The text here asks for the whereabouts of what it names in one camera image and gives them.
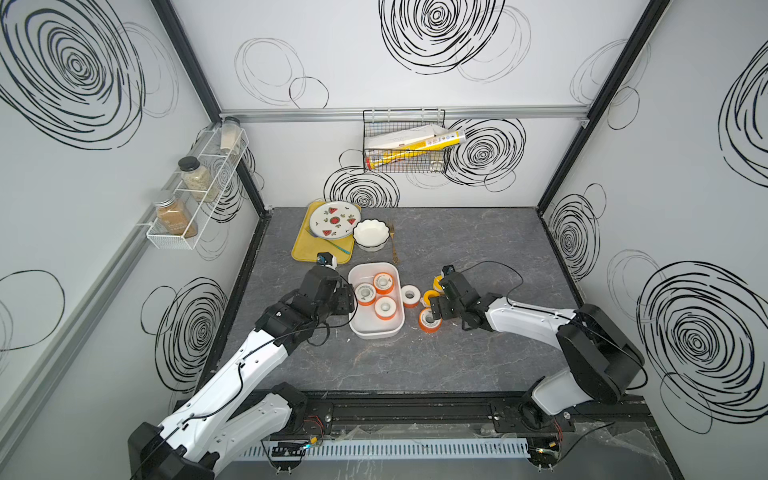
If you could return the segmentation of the orange sealing tape roll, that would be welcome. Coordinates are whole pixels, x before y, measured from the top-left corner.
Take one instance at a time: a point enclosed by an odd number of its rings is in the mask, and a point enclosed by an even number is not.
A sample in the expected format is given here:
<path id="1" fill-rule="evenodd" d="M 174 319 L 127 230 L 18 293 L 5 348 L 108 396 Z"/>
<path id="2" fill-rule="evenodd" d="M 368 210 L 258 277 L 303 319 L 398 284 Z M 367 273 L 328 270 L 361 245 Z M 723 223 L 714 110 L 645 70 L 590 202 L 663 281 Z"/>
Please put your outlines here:
<path id="1" fill-rule="evenodd" d="M 391 274 L 381 272 L 374 277 L 372 284 L 379 295 L 387 295 L 393 291 L 395 279 Z"/>
<path id="2" fill-rule="evenodd" d="M 360 283 L 354 290 L 357 303 L 360 306 L 373 305 L 377 298 L 377 291 L 371 283 Z"/>
<path id="3" fill-rule="evenodd" d="M 378 319 L 383 321 L 393 319 L 397 310 L 397 302 L 388 296 L 381 296 L 374 303 L 374 313 Z"/>

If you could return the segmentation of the white plastic storage box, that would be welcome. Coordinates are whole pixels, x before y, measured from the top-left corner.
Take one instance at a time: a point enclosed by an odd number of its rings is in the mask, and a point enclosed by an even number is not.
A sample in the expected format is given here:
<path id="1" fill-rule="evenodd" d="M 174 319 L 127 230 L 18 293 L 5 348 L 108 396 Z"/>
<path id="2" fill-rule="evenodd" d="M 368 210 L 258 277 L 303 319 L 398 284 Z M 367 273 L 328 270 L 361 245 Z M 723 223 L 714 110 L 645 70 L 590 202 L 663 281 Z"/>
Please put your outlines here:
<path id="1" fill-rule="evenodd" d="M 374 304 L 370 306 L 358 306 L 354 314 L 350 314 L 350 327 L 360 338 L 365 340 L 377 340 L 396 335 L 405 323 L 405 307 L 401 300 L 401 283 L 397 268 L 391 263 L 365 263 L 353 267 L 348 274 L 348 281 L 353 289 L 360 283 L 371 283 L 374 277 L 381 272 L 391 274 L 395 279 L 393 291 L 387 295 L 377 293 L 376 300 L 381 296 L 388 296 L 397 302 L 397 314 L 388 321 L 380 320 L 374 313 Z"/>

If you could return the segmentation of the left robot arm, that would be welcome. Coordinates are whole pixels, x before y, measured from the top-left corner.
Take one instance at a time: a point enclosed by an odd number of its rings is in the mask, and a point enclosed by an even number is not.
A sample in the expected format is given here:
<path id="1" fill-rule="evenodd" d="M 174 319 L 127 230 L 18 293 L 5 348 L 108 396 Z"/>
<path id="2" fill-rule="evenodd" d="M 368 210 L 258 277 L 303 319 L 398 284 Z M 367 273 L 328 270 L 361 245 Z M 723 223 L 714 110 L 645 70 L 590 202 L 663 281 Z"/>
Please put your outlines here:
<path id="1" fill-rule="evenodd" d="M 302 425 L 307 398 L 283 383 L 247 410 L 241 405 L 331 316 L 354 312 L 349 281 L 315 265 L 299 288 L 268 306 L 233 356 L 158 425 L 144 422 L 128 439 L 134 479 L 214 479 L 247 448 Z"/>

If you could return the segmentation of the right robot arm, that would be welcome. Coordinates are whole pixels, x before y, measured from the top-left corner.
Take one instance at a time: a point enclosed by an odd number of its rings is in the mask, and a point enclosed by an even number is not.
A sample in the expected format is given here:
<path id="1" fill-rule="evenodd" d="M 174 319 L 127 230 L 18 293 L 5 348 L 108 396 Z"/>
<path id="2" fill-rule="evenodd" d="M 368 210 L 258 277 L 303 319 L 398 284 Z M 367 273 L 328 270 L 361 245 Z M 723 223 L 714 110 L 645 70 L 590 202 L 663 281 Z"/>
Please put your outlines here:
<path id="1" fill-rule="evenodd" d="M 595 401 L 615 405 L 644 371 L 641 352 L 598 306 L 555 309 L 481 295 L 454 266 L 442 268 L 439 295 L 430 303 L 434 319 L 458 318 L 465 330 L 511 333 L 547 344 L 565 359 L 561 371 L 536 381 L 520 410 L 535 419 Z"/>

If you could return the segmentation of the yellow tape roll left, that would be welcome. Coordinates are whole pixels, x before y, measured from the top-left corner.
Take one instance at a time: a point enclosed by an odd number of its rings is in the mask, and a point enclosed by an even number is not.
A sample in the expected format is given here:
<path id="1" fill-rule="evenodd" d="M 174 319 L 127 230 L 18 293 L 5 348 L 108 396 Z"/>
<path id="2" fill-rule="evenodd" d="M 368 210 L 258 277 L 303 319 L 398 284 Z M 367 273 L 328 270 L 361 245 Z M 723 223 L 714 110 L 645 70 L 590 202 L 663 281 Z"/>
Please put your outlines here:
<path id="1" fill-rule="evenodd" d="M 436 290 L 427 290 L 422 297 L 422 304 L 425 307 L 430 307 L 432 304 L 432 301 L 439 298 L 441 296 L 441 293 Z"/>

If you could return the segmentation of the orange tape roll front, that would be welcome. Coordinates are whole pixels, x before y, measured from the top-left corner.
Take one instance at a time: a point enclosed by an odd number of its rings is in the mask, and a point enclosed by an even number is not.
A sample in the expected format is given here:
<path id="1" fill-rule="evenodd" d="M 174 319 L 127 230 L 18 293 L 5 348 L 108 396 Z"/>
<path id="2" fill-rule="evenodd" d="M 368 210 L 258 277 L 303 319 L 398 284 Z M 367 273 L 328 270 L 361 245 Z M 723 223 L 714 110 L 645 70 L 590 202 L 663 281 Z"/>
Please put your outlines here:
<path id="1" fill-rule="evenodd" d="M 419 313 L 418 325 L 423 332 L 432 334 L 440 330 L 442 320 L 435 318 L 430 308 L 424 308 Z"/>

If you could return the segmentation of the orange tape roll beside box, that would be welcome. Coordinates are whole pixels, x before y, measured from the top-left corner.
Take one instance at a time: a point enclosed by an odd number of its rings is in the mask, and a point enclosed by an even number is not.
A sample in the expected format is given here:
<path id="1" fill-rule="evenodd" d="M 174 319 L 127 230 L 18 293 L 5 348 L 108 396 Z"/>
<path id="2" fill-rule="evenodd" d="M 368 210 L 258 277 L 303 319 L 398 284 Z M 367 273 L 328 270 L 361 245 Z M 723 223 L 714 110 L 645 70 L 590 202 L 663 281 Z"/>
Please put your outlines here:
<path id="1" fill-rule="evenodd" d="M 406 308 L 415 308 L 420 305 L 421 292 L 414 285 L 404 285 L 401 287 L 401 300 Z"/>

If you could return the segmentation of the yellow white foil box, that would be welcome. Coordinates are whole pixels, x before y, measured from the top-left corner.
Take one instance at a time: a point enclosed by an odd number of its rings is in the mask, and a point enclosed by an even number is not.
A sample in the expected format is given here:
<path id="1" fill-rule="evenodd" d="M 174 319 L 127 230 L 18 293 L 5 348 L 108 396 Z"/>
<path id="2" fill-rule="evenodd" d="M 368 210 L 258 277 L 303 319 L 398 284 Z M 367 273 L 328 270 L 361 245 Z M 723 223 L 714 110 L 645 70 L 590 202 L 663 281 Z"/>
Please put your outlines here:
<path id="1" fill-rule="evenodd" d="M 369 136 L 364 140 L 363 165 L 375 170 L 415 161 L 428 169 L 441 168 L 442 152 L 465 140 L 463 129 L 449 130 L 438 124 Z"/>

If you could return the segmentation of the iridescent blue-green fork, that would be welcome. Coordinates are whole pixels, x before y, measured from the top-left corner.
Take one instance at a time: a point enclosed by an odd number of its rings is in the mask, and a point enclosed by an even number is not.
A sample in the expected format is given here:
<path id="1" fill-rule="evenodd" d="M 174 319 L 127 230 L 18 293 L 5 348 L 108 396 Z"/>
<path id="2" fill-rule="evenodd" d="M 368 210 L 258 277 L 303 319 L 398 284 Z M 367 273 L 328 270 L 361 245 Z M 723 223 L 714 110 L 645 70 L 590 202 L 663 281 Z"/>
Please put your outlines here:
<path id="1" fill-rule="evenodd" d="M 348 250 L 348 249 L 346 249 L 346 248 L 343 248 L 342 246 L 338 245 L 337 243 L 335 243 L 335 242 L 334 242 L 334 241 L 332 241 L 332 240 L 328 240 L 328 239 L 326 239 L 326 238 L 322 238 L 322 237 L 320 237 L 320 236 L 316 235 L 316 234 L 315 234 L 315 233 L 313 233 L 313 232 L 312 232 L 310 229 L 306 229 L 306 232 L 307 232 L 307 233 L 308 233 L 308 234 L 309 234 L 309 235 L 310 235 L 312 238 L 315 238 L 315 239 L 319 239 L 319 240 L 322 240 L 322 241 L 326 242 L 327 244 L 329 244 L 329 245 L 331 245 L 331 246 L 335 247 L 336 249 L 338 249 L 339 251 L 343 252 L 343 253 L 344 253 L 344 254 L 346 254 L 346 255 L 349 255 L 349 256 L 351 256 L 351 255 L 352 255 L 352 253 L 353 253 L 352 251 L 350 251 L 350 250 Z"/>

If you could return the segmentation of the yellow plastic tray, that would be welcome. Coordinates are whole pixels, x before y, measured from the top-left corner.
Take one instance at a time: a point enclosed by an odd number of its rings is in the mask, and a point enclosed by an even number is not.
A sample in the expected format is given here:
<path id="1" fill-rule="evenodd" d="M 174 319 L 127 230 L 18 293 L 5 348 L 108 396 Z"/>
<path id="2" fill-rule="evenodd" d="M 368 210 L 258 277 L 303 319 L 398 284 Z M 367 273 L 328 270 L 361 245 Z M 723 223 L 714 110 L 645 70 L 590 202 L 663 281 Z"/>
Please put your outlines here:
<path id="1" fill-rule="evenodd" d="M 351 260 L 352 255 L 346 255 L 335 247 L 327 244 L 326 242 L 312 238 L 306 232 L 306 229 L 309 229 L 308 223 L 310 215 L 322 204 L 324 204 L 323 200 L 316 200 L 308 206 L 296 241 L 292 248 L 291 257 L 299 262 L 315 263 L 317 254 L 319 252 L 330 252 L 337 258 L 339 264 L 346 264 Z M 352 252 L 354 251 L 355 243 L 351 236 L 340 240 L 334 240 L 334 242 L 343 248 L 346 248 Z"/>

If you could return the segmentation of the watermelon pattern plate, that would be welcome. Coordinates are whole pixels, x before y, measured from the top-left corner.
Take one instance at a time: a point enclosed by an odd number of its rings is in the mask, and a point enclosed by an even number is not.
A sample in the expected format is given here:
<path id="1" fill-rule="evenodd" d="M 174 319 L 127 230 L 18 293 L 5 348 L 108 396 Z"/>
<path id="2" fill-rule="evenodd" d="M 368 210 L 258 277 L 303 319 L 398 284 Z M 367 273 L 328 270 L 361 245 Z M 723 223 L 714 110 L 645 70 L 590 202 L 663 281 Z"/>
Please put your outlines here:
<path id="1" fill-rule="evenodd" d="M 344 201 L 326 202 L 309 217 L 310 232 L 318 238 L 338 240 L 350 236 L 361 220 L 360 209 Z"/>

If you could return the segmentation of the gold ornate fork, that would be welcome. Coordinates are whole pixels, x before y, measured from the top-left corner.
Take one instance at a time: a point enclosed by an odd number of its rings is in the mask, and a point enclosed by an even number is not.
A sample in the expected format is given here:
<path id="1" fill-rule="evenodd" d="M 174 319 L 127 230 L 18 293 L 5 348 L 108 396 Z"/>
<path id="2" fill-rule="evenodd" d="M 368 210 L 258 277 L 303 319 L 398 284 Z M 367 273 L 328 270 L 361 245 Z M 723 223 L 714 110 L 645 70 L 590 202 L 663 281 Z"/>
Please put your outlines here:
<path id="1" fill-rule="evenodd" d="M 391 245 L 391 251 L 392 251 L 392 262 L 394 265 L 399 265 L 400 259 L 397 253 L 396 243 L 395 243 L 395 226 L 393 222 L 387 223 L 387 228 L 389 231 L 389 237 L 390 237 L 390 245 Z"/>

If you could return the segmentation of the white scalloped bowl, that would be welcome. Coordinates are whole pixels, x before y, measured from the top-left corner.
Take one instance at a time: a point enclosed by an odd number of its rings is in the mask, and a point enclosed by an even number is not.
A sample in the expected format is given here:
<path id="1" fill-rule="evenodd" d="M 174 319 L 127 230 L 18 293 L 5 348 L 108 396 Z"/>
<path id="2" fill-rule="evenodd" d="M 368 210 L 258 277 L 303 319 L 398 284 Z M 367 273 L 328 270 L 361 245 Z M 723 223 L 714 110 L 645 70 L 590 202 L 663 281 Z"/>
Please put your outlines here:
<path id="1" fill-rule="evenodd" d="M 381 250 L 390 238 L 387 224 L 378 219 L 366 219 L 353 229 L 353 238 L 360 249 L 366 252 Z"/>

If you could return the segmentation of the spice jar brown contents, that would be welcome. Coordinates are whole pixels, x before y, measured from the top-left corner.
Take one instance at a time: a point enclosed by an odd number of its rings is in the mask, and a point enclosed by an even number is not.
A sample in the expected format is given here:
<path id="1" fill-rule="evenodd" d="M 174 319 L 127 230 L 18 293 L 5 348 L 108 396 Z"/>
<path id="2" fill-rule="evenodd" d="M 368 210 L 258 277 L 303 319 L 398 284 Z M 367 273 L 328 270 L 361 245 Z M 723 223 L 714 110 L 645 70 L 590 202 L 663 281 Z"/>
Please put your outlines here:
<path id="1" fill-rule="evenodd" d="M 165 230 L 171 235 L 193 238 L 197 227 L 186 204 L 172 190 L 159 190 L 152 201 L 156 215 Z"/>

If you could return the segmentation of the spice jar black lid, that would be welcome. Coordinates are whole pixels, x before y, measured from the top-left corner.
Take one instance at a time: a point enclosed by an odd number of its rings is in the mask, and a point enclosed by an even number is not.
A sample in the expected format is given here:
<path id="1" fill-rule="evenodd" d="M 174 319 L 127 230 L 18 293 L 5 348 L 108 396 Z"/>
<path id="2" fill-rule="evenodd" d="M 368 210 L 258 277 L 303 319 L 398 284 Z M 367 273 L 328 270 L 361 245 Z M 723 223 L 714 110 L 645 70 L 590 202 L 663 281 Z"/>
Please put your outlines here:
<path id="1" fill-rule="evenodd" d="M 185 156 L 177 164 L 186 189 L 198 203 L 213 203 L 218 198 L 219 188 L 197 157 Z"/>

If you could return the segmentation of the spice jar far white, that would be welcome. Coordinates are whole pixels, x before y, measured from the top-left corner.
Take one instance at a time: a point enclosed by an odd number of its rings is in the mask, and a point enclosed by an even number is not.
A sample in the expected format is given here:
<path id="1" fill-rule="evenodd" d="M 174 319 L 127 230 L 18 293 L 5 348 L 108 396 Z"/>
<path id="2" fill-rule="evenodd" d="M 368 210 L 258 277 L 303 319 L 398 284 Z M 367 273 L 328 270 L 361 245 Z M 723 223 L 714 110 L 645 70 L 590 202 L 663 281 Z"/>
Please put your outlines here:
<path id="1" fill-rule="evenodd" d="M 238 155 L 241 152 L 241 131 L 241 122 L 237 117 L 225 117 L 220 128 L 220 150 Z"/>

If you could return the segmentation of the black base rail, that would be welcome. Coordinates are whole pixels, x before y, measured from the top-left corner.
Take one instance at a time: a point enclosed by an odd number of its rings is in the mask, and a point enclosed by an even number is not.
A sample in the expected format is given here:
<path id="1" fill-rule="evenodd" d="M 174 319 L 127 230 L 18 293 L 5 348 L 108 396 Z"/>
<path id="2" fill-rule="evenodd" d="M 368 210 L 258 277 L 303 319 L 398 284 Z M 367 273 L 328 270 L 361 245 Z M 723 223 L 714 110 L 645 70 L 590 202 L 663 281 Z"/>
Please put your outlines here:
<path id="1" fill-rule="evenodd" d="M 480 393 L 381 393 L 306 391 L 306 402 L 277 437 L 306 434 L 339 436 L 362 426 L 489 425 L 498 434 L 554 435 L 573 432 L 578 423 L 643 422 L 652 419 L 638 396 L 615 405 L 594 401 L 549 417 L 534 411 L 533 402 L 519 391 Z"/>

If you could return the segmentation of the silver horizontal wall rail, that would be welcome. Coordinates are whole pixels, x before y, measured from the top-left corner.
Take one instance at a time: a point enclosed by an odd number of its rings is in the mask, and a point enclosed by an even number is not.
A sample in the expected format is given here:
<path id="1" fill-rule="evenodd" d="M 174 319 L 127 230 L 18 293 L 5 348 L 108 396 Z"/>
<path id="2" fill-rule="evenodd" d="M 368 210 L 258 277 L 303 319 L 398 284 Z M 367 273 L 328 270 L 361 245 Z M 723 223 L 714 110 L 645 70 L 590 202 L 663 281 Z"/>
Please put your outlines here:
<path id="1" fill-rule="evenodd" d="M 570 118 L 585 119 L 587 105 L 528 105 L 528 106 L 450 106 L 450 107 L 344 107 L 344 108 L 277 108 L 229 109 L 219 113 L 221 118 L 232 116 L 245 123 L 278 122 L 346 122 L 370 117 L 377 120 L 415 119 L 492 119 L 492 118 Z"/>

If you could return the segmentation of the black vertical frame post right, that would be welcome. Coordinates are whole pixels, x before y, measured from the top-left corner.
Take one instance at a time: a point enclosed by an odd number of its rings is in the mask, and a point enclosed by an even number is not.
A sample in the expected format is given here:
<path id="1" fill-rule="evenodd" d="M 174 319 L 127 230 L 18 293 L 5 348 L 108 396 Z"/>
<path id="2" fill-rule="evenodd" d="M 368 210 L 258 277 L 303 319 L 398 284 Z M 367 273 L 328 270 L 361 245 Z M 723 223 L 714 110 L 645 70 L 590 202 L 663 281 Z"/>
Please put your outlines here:
<path id="1" fill-rule="evenodd" d="M 647 44 L 647 41 L 656 29 L 667 8 L 670 6 L 670 3 L 670 0 L 652 0 L 648 2 L 638 23 L 623 47 L 623 50 L 599 90 L 595 101 L 588 110 L 586 125 L 574 136 L 543 195 L 538 201 L 536 209 L 540 215 L 542 215 L 552 203 L 557 191 L 565 181 L 592 133 L 598 126 L 599 121 L 608 110 L 608 107 L 618 92 L 622 82 L 636 63 L 642 49 Z"/>

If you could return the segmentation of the black vertical frame post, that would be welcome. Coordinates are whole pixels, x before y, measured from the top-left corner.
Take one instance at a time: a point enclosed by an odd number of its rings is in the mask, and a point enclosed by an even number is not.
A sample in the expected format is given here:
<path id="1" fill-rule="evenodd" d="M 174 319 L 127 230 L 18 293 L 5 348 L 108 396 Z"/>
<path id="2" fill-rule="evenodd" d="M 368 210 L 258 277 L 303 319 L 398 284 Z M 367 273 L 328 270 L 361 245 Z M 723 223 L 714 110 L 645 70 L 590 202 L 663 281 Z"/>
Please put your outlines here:
<path id="1" fill-rule="evenodd" d="M 540 215 L 542 215 L 552 203 L 557 191 L 565 181 L 592 133 L 598 126 L 599 121 L 608 110 L 608 107 L 618 92 L 622 82 L 636 63 L 642 49 L 647 44 L 647 41 L 656 29 L 667 8 L 670 6 L 670 3 L 670 0 L 652 0 L 648 2 L 638 23 L 623 47 L 623 50 L 599 90 L 595 101 L 588 110 L 586 125 L 574 136 L 543 195 L 538 201 L 536 209 Z"/>
<path id="2" fill-rule="evenodd" d="M 211 122 L 217 123 L 220 120 L 222 110 L 203 72 L 201 64 L 195 55 L 192 45 L 184 31 L 180 17 L 172 2 L 169 0 L 152 0 L 151 3 L 182 66 L 184 67 L 184 70 L 186 71 L 187 77 L 189 78 L 206 115 Z M 268 218 L 270 214 L 264 205 L 260 193 L 257 191 L 251 173 L 243 164 L 243 161 L 240 161 L 240 164 L 237 167 L 237 172 L 258 216 L 261 219 Z"/>

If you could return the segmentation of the silver left wall rail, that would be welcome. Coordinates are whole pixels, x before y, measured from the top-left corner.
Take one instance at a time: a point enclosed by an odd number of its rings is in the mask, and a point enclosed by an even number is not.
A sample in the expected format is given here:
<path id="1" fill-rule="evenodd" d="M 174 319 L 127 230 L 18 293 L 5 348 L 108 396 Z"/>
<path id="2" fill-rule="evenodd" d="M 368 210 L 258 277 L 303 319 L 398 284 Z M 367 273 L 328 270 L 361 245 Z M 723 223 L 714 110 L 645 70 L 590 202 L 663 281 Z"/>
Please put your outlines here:
<path id="1" fill-rule="evenodd" d="M 1 452 L 34 422 L 60 361 L 125 245 L 140 231 L 154 176 L 69 174 L 1 183 Z"/>

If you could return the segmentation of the black vertical frame post left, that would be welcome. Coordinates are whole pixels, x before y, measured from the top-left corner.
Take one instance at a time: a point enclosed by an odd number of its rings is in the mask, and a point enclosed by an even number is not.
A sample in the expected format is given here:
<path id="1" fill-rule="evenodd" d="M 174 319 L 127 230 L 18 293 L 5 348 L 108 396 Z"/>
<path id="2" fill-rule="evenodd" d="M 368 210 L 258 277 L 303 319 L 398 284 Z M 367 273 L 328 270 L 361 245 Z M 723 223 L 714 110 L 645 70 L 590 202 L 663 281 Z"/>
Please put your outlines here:
<path id="1" fill-rule="evenodd" d="M 201 64 L 195 55 L 192 45 L 184 31 L 180 17 L 172 2 L 169 0 L 152 0 L 151 3 L 182 66 L 184 67 L 184 70 L 186 71 L 187 77 L 189 78 L 206 115 L 211 122 L 217 123 L 220 120 L 222 110 L 203 72 Z M 251 173 L 243 164 L 243 161 L 240 161 L 240 164 L 237 167 L 237 172 L 258 216 L 261 219 L 268 218 L 270 214 L 264 205 L 260 193 L 257 191 Z"/>

